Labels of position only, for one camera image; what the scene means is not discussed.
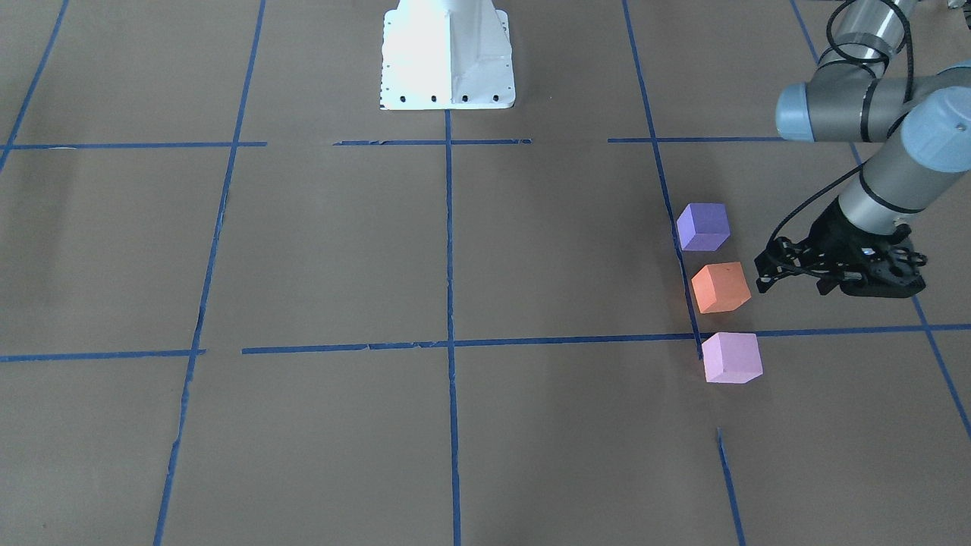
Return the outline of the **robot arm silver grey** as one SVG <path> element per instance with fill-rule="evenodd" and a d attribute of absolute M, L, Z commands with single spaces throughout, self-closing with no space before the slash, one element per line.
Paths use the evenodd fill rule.
<path fill-rule="evenodd" d="M 799 242 L 773 231 L 756 257 L 757 287 L 808 275 L 820 294 L 904 298 L 925 289 L 926 257 L 911 224 L 969 172 L 969 62 L 926 77 L 887 69 L 913 61 L 913 1 L 844 1 L 826 27 L 828 47 L 808 82 L 785 89 L 775 121 L 799 142 L 879 144 L 839 177 L 841 193 Z"/>

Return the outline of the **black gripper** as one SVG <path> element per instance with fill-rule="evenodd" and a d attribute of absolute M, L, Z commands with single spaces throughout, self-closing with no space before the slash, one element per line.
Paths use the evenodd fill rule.
<path fill-rule="evenodd" d="M 812 223 L 806 239 L 799 242 L 801 253 L 797 264 L 801 269 L 827 277 L 828 266 L 823 263 L 826 260 L 825 252 L 839 244 L 864 244 L 877 240 L 899 244 L 909 239 L 911 227 L 906 220 L 892 220 L 889 228 L 891 231 L 888 234 L 864 231 L 847 218 L 838 201 L 833 201 Z"/>

